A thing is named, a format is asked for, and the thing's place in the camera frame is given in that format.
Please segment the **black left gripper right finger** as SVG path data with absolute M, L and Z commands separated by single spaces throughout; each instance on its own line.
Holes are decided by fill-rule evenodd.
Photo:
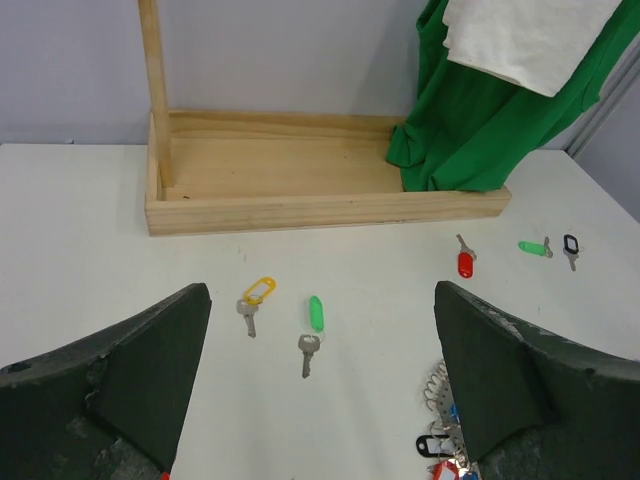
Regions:
M 451 281 L 434 316 L 466 451 L 484 479 L 636 479 L 639 364 Z

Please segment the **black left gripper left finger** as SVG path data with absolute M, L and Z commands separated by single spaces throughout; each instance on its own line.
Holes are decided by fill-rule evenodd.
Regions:
M 167 479 L 206 337 L 193 283 L 143 312 L 1 370 L 4 479 Z

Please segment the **metal keyring holder with keys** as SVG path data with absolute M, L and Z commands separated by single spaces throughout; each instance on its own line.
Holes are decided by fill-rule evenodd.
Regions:
M 417 453 L 434 463 L 427 467 L 428 479 L 481 479 L 479 466 L 469 459 L 461 420 L 444 360 L 427 375 L 422 391 L 433 415 L 426 432 L 415 441 Z

